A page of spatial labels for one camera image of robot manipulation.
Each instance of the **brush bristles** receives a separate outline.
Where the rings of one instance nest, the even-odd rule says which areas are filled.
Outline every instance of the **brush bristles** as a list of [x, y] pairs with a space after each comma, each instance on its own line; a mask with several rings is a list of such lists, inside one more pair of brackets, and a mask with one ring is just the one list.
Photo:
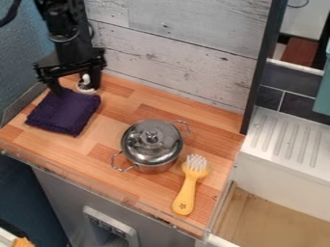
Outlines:
[[207, 160], [198, 154], [187, 155], [187, 168], [196, 172], [203, 172], [207, 167]]

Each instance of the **pot handle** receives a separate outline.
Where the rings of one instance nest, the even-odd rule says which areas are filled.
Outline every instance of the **pot handle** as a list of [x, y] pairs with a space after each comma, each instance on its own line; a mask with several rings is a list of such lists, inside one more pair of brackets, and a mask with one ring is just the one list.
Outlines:
[[182, 121], [182, 120], [176, 120], [176, 123], [184, 124], [186, 126], [187, 130], [184, 133], [182, 133], [183, 137], [186, 137], [187, 135], [189, 135], [191, 133], [190, 126], [189, 126], [188, 122], [185, 122], [185, 121]]
[[123, 151], [119, 151], [119, 152], [117, 152], [117, 153], [115, 153], [115, 154], [112, 154], [112, 155], [111, 155], [111, 163], [110, 163], [112, 169], [117, 170], [117, 171], [119, 171], [119, 172], [121, 172], [121, 173], [123, 173], [123, 172], [127, 172], [128, 170], [130, 170], [130, 169], [132, 169], [133, 167], [135, 167], [135, 164], [134, 164], [134, 165], [131, 165], [131, 166], [125, 168], [125, 169], [116, 166], [116, 164], [115, 164], [115, 158], [116, 158], [118, 155], [121, 155], [122, 153], [123, 153]]

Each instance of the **pot lid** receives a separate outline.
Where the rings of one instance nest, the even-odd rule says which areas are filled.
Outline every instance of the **pot lid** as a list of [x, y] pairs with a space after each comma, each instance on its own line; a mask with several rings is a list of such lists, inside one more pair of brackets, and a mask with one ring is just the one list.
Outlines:
[[183, 146], [178, 129], [161, 120], [144, 120], [131, 126], [123, 136], [122, 149], [132, 162], [145, 165], [168, 163]]

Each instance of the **teal surface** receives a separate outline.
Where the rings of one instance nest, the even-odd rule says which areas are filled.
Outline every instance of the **teal surface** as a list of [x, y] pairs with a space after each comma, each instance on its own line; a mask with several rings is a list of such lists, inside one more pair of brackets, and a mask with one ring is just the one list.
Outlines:
[[[0, 18], [12, 2], [0, 0]], [[17, 17], [0, 28], [0, 123], [4, 110], [37, 83], [33, 63], [53, 49], [34, 1], [22, 1]]]
[[326, 55], [328, 59], [324, 68], [324, 76], [317, 93], [313, 110], [330, 116], [330, 40], [326, 49]]

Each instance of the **gray tile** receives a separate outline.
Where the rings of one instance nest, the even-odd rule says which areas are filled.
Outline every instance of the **gray tile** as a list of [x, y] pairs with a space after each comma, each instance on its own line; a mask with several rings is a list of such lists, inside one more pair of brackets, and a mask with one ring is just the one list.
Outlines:
[[285, 93], [280, 111], [300, 118], [330, 125], [330, 117], [313, 111], [315, 100]]
[[266, 64], [261, 84], [315, 97], [322, 77], [295, 69]]
[[258, 106], [276, 111], [281, 102], [282, 94], [283, 91], [260, 86], [256, 104]]

